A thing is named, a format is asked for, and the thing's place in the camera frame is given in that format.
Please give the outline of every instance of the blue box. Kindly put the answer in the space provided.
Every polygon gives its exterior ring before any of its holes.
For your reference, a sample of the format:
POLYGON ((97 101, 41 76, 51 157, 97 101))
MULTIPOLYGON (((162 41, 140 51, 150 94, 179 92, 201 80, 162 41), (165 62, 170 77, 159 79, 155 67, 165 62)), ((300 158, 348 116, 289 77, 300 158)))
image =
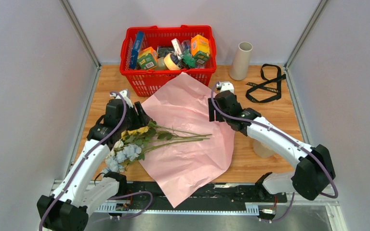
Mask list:
POLYGON ((143 44, 144 32, 138 31, 137 37, 135 38, 134 44, 132 46, 131 58, 130 58, 130 68, 135 69, 137 66, 138 53, 141 51, 141 45, 143 44))

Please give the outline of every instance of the white wall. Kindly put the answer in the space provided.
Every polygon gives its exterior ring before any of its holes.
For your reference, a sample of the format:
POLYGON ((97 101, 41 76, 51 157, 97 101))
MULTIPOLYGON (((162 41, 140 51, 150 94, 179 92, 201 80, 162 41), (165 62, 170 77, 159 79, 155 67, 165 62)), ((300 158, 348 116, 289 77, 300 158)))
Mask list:
POLYGON ((238 44, 253 44, 252 63, 285 63, 319 0, 69 0, 102 63, 119 63, 127 28, 210 25, 218 64, 238 44))
POLYGON ((370 230, 370 1, 330 1, 291 73, 311 140, 330 149, 349 230, 370 230))
POLYGON ((0 231, 36 230, 94 75, 58 0, 0 0, 0 231))

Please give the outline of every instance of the wrapping paper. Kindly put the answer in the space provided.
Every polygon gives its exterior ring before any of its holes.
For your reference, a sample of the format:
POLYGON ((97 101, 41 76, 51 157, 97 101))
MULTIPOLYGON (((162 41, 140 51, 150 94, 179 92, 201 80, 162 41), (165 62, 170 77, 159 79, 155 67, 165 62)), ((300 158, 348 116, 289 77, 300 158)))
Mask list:
POLYGON ((181 73, 142 103, 158 125, 212 134, 209 140, 156 149, 140 161, 173 207, 223 174, 232 160, 235 132, 226 123, 209 122, 210 95, 211 89, 181 73))

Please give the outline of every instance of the red basket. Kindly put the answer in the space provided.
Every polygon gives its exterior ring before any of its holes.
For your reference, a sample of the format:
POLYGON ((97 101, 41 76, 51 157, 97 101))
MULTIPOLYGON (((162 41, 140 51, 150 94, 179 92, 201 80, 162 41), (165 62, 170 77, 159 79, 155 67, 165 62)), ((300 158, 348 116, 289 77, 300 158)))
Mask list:
POLYGON ((120 72, 130 82, 132 88, 138 96, 150 96, 154 94, 162 85, 185 72, 196 80, 209 84, 212 74, 216 71, 216 44, 210 26, 186 26, 158 28, 151 27, 131 27, 127 29, 127 35, 121 48, 120 72), (204 69, 183 69, 179 71, 154 71, 154 70, 132 70, 130 57, 132 44, 135 41, 138 31, 145 33, 142 48, 152 47, 157 50, 157 46, 170 46, 171 40, 177 38, 180 42, 191 39, 195 35, 202 35, 209 40, 211 58, 206 62, 204 69))

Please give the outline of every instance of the gray floor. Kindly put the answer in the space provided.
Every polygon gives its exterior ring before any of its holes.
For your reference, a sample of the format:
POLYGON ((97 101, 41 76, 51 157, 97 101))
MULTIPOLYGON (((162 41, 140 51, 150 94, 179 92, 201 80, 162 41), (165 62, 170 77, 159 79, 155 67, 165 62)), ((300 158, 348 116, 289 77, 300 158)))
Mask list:
MULTIPOLYGON (((286 207, 278 206, 281 216, 286 207)), ((249 216, 156 215, 142 214, 127 220, 104 220, 108 215, 94 213, 86 231, 331 231, 324 206, 293 206, 288 216, 266 224, 249 216)))

